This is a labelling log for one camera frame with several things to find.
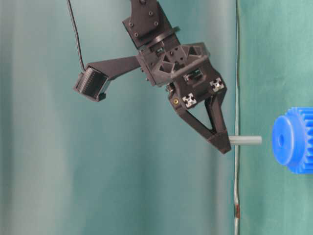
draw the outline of blue gear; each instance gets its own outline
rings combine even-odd
[[[313,174],[313,108],[291,108],[274,123],[276,160],[295,174]]]

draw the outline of gear teeth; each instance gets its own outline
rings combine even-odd
[[[313,108],[293,107],[286,116],[296,116],[304,127],[303,138],[305,149],[298,165],[289,166],[289,170],[296,174],[313,174]]]

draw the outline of curtain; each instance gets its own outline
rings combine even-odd
[[[234,132],[236,3],[160,0],[182,44],[205,42]],[[127,0],[72,0],[85,63],[136,54]],[[4,235],[233,233],[234,152],[221,155],[140,70],[93,103],[65,0],[0,0],[0,223]],[[193,113],[208,123],[204,106]]]
[[[312,106],[313,2],[239,0],[241,234],[311,234],[312,176],[294,175],[271,151],[271,127],[289,108]]]

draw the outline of gray rod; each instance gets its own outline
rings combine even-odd
[[[262,136],[229,136],[231,145],[261,145]]]

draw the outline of vertical wire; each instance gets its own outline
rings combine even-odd
[[[239,135],[239,60],[240,60],[240,29],[239,29],[239,7],[238,0],[236,0],[236,16],[237,16],[237,38],[236,38],[236,107],[235,107],[235,135]],[[235,146],[235,177],[234,177],[234,206],[235,206],[235,218],[234,218],[234,234],[239,234],[239,220],[240,220],[240,204],[239,204],[239,146]]]
[[[74,32],[75,32],[76,46],[77,46],[77,51],[78,51],[80,66],[82,67],[82,70],[83,70],[83,71],[86,71],[86,70],[85,70],[85,66],[84,66],[84,62],[83,62],[82,50],[81,50],[81,48],[80,48],[80,41],[79,41],[78,30],[77,30],[77,26],[76,26],[74,14],[73,14],[72,5],[70,4],[70,0],[67,0],[67,6],[68,6],[70,18],[71,18],[71,20],[72,20],[72,25],[73,25]]]

